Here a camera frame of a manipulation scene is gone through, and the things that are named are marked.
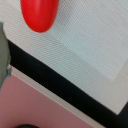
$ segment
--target white surface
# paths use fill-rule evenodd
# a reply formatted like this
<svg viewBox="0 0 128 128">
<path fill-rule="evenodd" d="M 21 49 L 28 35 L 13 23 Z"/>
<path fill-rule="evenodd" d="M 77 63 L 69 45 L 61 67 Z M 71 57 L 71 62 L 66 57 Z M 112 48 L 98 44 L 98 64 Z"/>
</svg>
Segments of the white surface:
<svg viewBox="0 0 128 128">
<path fill-rule="evenodd" d="M 128 13 L 118 2 L 60 0 L 43 34 L 27 27 L 19 0 L 0 0 L 0 18 L 8 39 L 118 114 L 128 100 Z"/>
</svg>

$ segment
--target red object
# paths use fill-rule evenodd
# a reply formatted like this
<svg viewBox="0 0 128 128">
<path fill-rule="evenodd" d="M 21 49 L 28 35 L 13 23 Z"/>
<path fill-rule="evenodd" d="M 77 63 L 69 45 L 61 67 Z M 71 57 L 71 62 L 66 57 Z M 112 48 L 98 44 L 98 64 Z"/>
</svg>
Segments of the red object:
<svg viewBox="0 0 128 128">
<path fill-rule="evenodd" d="M 46 32 L 53 25 L 59 0 L 20 0 L 26 24 L 36 32 Z"/>
</svg>

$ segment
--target gray object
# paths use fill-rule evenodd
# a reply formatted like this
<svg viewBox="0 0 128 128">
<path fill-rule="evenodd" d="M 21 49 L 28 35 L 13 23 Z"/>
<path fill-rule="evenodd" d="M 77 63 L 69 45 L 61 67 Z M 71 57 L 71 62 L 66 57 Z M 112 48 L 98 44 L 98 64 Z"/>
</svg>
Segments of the gray object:
<svg viewBox="0 0 128 128">
<path fill-rule="evenodd" d="M 0 88 L 7 76 L 11 75 L 10 52 L 8 41 L 3 31 L 3 23 L 0 22 Z"/>
</svg>

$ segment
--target black border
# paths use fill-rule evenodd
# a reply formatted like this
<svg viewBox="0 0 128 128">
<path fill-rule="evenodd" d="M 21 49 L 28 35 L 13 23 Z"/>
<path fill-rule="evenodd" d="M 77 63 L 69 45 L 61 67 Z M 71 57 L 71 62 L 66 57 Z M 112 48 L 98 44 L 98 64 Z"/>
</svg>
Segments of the black border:
<svg viewBox="0 0 128 128">
<path fill-rule="evenodd" d="M 11 65 L 107 128 L 128 128 L 128 104 L 117 116 L 9 41 Z"/>
</svg>

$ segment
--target pink surface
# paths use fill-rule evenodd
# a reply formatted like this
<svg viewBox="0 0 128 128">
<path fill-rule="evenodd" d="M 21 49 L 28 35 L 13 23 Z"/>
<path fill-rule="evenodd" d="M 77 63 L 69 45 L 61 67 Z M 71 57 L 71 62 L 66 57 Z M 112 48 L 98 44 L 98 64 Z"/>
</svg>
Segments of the pink surface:
<svg viewBox="0 0 128 128">
<path fill-rule="evenodd" d="M 19 124 L 40 128 L 93 128 L 15 76 L 0 91 L 0 128 Z"/>
</svg>

